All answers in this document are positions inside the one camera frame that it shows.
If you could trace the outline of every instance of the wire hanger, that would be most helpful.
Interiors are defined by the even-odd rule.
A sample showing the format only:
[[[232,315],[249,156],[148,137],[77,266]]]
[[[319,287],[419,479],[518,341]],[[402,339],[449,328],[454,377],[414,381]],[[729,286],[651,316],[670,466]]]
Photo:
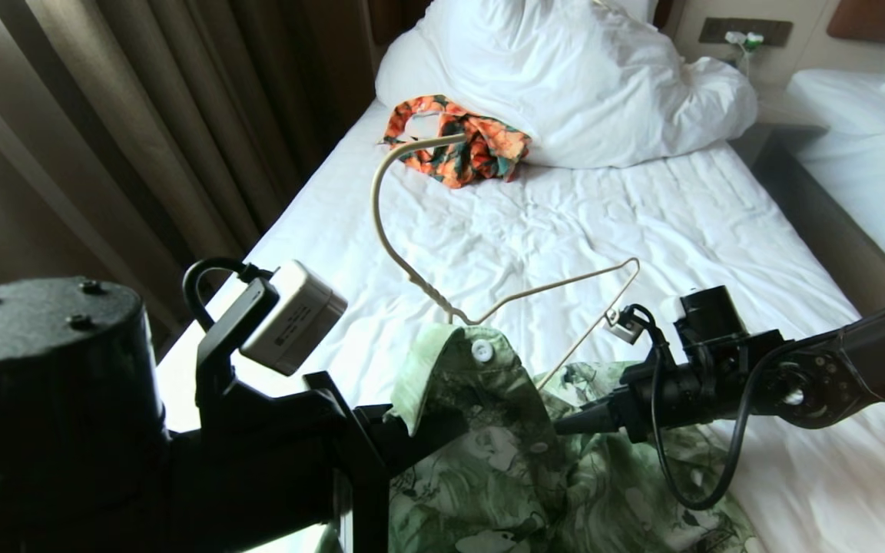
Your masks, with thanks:
[[[599,325],[600,321],[607,320],[608,323],[612,323],[610,318],[610,314],[614,311],[615,305],[619,299],[621,299],[621,295],[625,293],[625,291],[630,287],[630,283],[633,283],[633,280],[636,278],[637,274],[640,273],[640,260],[631,257],[627,259],[624,263],[620,263],[619,265],[614,265],[613,267],[607,267],[607,269],[594,270],[593,273],[580,274],[580,276],[573,276],[570,279],[559,280],[557,283],[545,284],[544,286],[537,286],[531,288],[530,290],[523,291],[523,293],[510,294],[505,298],[502,298],[494,305],[492,305],[487,312],[484,313],[478,319],[470,319],[466,313],[464,313],[460,308],[453,306],[449,300],[446,299],[445,295],[436,290],[432,284],[429,284],[427,280],[423,279],[421,274],[419,274],[418,270],[415,270],[415,267],[409,265],[407,261],[391,246],[391,242],[387,239],[387,235],[384,233],[384,225],[382,224],[382,217],[380,216],[380,188],[382,188],[382,181],[384,178],[384,174],[386,174],[387,169],[391,167],[394,161],[398,160],[398,158],[402,157],[404,154],[410,154],[412,151],[417,150],[429,150],[432,147],[440,147],[440,146],[449,146],[450,144],[458,144],[461,141],[466,140],[466,135],[458,134],[458,135],[449,135],[445,137],[432,137],[432,139],[425,140],[415,140],[410,141],[407,144],[401,144],[400,146],[393,148],[393,150],[389,151],[387,155],[383,158],[380,165],[378,165],[378,170],[375,171],[375,176],[373,176],[373,182],[371,186],[371,207],[373,211],[373,221],[375,221],[375,230],[378,231],[378,239],[380,244],[386,250],[387,255],[397,263],[398,267],[404,270],[404,272],[408,276],[408,280],[411,280],[415,286],[421,288],[422,292],[428,295],[429,298],[432,299],[433,302],[436,302],[436,305],[442,307],[442,311],[446,312],[446,322],[452,323],[453,318],[456,317],[463,321],[464,325],[467,326],[475,326],[480,325],[480,323],[486,321],[491,315],[494,315],[498,309],[501,309],[504,305],[509,302],[512,302],[516,299],[521,299],[523,297],[527,297],[530,295],[534,295],[537,293],[544,293],[544,291],[552,290],[552,288],[558,288],[560,286],[565,286],[566,284],[578,283],[580,280],[592,279],[592,277],[599,277],[600,274],[606,274],[614,272],[614,270],[620,270],[622,267],[626,267],[627,265],[635,266],[633,273],[630,273],[628,279],[624,282],[624,286],[618,291],[617,295],[612,298],[610,304],[607,305],[607,308],[600,313],[599,317],[596,318],[593,323],[586,329],[586,332],[576,340],[575,343],[572,344],[572,347],[569,347],[569,350],[566,351],[565,355],[563,355],[562,360],[559,361],[558,365],[555,365],[555,368],[552,369],[545,378],[542,379],[541,382],[538,382],[538,389],[544,388],[545,384],[548,384],[548,381],[551,380],[552,376],[558,372],[559,368],[562,368],[562,365],[565,365],[565,361],[568,360],[570,356],[579,348],[580,344],[586,340],[586,337],[593,332],[593,329]]]

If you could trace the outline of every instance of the white button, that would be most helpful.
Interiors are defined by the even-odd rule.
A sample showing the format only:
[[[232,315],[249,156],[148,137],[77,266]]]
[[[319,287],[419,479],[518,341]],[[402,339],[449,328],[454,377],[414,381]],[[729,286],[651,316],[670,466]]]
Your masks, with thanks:
[[[473,346],[470,346],[470,351],[473,353],[473,358],[481,363],[486,363],[494,358],[494,346],[491,346],[491,343],[485,339],[478,339],[477,342],[474,342]]]

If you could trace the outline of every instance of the bed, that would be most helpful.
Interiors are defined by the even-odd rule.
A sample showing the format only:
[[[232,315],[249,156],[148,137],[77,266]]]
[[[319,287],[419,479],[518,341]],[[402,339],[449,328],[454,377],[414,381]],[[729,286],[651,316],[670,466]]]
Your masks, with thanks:
[[[347,298],[343,318],[300,373],[330,371],[352,406],[389,402],[408,345],[426,323],[443,321],[373,230],[370,178],[387,152],[378,141],[390,112],[373,102],[247,258],[260,267],[296,259]],[[857,318],[724,141],[624,169],[526,165],[513,182],[459,190],[394,164],[381,201],[398,251],[471,315],[507,294],[637,256],[643,269],[624,302],[657,306],[726,284],[751,332],[776,328],[795,339]],[[610,273],[510,303],[488,325],[529,371],[547,371],[625,277]],[[229,280],[208,311],[221,315],[241,290]],[[157,369],[172,430],[200,424],[193,403],[200,339],[191,326]],[[638,359],[647,347],[604,331],[573,360]],[[268,395],[303,388],[240,355],[233,361],[240,378]],[[728,438],[730,422],[713,427]],[[768,551],[885,551],[885,405],[821,431],[752,419],[731,494]],[[309,528],[261,550],[309,550],[320,532]]]
[[[809,69],[787,95],[829,132],[789,144],[791,153],[885,252],[885,82],[883,74]]]

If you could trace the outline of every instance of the bolt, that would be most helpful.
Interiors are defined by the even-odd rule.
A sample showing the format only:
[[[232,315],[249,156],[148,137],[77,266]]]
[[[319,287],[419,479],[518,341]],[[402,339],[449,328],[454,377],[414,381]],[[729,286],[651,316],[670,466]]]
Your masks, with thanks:
[[[85,294],[96,295],[99,293],[103,293],[104,290],[101,289],[101,283],[97,280],[85,280],[83,283],[78,284],[81,287],[81,292]]]
[[[70,315],[67,325],[74,330],[88,330],[94,328],[94,321],[89,315]]]

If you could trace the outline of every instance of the curtain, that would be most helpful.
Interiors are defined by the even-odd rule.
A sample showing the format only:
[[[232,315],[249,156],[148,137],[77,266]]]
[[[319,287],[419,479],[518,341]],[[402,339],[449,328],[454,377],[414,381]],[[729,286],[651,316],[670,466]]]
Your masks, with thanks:
[[[181,329],[373,98],[361,0],[0,0],[0,283],[83,274]]]

